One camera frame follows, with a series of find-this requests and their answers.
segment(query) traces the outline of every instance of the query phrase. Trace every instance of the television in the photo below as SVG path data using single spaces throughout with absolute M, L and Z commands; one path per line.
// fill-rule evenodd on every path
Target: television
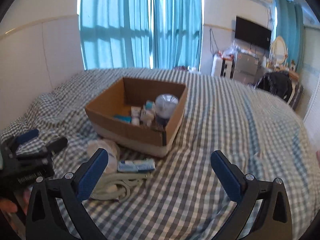
M 269 50 L 271 30 L 237 16 L 235 39 Z

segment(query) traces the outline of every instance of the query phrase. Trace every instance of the refrigerator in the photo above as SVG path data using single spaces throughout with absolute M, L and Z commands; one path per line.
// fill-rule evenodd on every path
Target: refrigerator
M 233 80 L 243 84 L 254 84 L 254 78 L 258 69 L 258 59 L 249 54 L 237 52 L 234 60 Z

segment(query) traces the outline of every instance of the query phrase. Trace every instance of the clothing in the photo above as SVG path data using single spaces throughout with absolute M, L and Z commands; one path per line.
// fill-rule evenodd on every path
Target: clothing
M 266 73 L 254 88 L 270 92 L 288 102 L 292 94 L 292 82 L 287 71 Z

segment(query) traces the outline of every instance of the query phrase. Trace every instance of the curtain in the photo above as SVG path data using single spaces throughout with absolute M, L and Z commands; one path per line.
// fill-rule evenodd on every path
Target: curtain
M 150 67 L 148 0 L 81 0 L 86 69 Z
M 300 72 L 303 57 L 303 13 L 300 4 L 292 0 L 275 0 L 277 8 L 276 36 L 282 36 L 287 48 L 290 66 L 294 60 L 296 72 Z
M 199 69 L 202 43 L 201 0 L 151 0 L 152 62 L 155 68 Z

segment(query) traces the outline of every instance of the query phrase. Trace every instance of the bed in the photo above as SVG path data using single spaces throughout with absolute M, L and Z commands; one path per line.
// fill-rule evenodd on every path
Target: bed
M 124 203 L 83 202 L 109 240 L 211 239 L 235 207 L 210 166 L 210 153 L 217 149 L 244 174 L 268 181 L 282 178 L 294 239 L 305 232 L 320 209 L 320 169 L 303 122 L 280 98 L 232 80 L 177 70 L 85 71 L 36 98 L 0 140 L 38 128 L 39 138 L 20 148 L 22 154 L 66 136 L 68 147 L 53 159 L 55 178 L 75 171 L 88 160 L 87 143 L 98 138 L 85 105 L 123 76 L 184 82 L 189 89 L 182 125 L 171 151 L 156 160 L 152 178 Z M 121 148 L 122 159 L 145 157 Z M 63 202 L 58 204 L 69 231 L 78 236 Z M 249 232 L 259 204 L 242 236 Z

